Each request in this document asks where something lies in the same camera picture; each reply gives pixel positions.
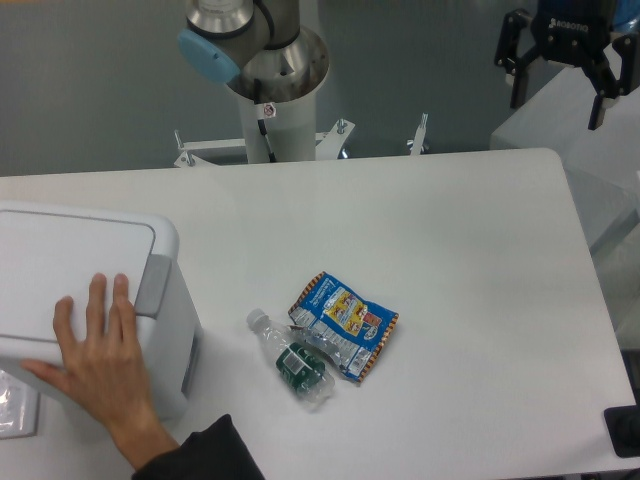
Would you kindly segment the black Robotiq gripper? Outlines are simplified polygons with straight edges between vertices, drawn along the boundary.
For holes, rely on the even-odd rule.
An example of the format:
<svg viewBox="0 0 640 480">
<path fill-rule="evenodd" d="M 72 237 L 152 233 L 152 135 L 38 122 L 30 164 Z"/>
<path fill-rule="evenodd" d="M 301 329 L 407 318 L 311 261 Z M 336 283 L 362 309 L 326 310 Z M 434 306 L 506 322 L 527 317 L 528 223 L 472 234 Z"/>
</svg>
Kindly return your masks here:
<svg viewBox="0 0 640 480">
<path fill-rule="evenodd" d="M 611 41 L 615 1 L 540 0 L 533 16 L 525 9 L 505 14 L 494 56 L 512 80 L 510 107 L 526 102 L 529 69 L 539 58 L 570 66 L 587 66 L 595 89 L 588 129 L 598 129 L 604 120 L 605 104 L 629 95 L 639 87 L 639 34 L 628 33 L 612 42 L 621 59 L 620 77 L 611 70 L 604 49 Z M 521 33 L 530 27 L 535 44 L 518 54 Z"/>
</svg>

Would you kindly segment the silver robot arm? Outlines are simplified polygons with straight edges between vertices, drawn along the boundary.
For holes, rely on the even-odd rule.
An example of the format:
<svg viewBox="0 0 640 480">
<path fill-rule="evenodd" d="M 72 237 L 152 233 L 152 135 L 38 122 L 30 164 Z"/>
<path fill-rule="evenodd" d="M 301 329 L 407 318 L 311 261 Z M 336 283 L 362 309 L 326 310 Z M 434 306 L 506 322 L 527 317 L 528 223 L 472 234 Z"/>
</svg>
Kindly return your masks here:
<svg viewBox="0 0 640 480">
<path fill-rule="evenodd" d="M 616 24 L 623 1 L 540 1 L 504 16 L 494 57 L 513 80 L 511 107 L 526 101 L 528 70 L 538 59 L 579 68 L 596 96 L 589 127 L 597 129 L 607 101 L 639 86 L 639 30 Z M 251 60 L 284 48 L 301 31 L 296 1 L 189 1 L 179 34 L 183 56 L 206 78 L 229 83 Z"/>
</svg>

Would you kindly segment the black sleeved forearm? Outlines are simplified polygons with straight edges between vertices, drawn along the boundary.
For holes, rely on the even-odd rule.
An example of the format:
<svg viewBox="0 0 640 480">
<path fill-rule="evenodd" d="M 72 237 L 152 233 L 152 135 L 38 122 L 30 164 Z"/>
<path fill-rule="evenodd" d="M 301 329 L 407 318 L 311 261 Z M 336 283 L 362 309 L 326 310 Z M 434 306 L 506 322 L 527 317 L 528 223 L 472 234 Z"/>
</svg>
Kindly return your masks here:
<svg viewBox="0 0 640 480">
<path fill-rule="evenodd" d="M 230 414 L 192 432 L 175 450 L 137 470 L 132 479 L 264 479 Z"/>
</svg>

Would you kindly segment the person's bare hand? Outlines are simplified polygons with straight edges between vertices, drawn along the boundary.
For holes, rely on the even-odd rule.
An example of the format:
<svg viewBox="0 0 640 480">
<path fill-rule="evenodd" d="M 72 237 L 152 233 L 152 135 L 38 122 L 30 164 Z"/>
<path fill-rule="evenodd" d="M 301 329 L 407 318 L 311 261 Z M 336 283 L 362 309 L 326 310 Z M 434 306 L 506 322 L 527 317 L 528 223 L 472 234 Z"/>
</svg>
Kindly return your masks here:
<svg viewBox="0 0 640 480">
<path fill-rule="evenodd" d="M 66 296 L 56 303 L 53 329 L 61 367 L 35 359 L 25 359 L 20 365 L 83 407 L 137 471 L 179 444 L 154 408 L 128 278 L 124 274 L 114 278 L 109 308 L 105 306 L 106 290 L 106 277 L 95 274 L 88 289 L 86 338 L 82 341 L 70 324 L 73 299 Z"/>
</svg>

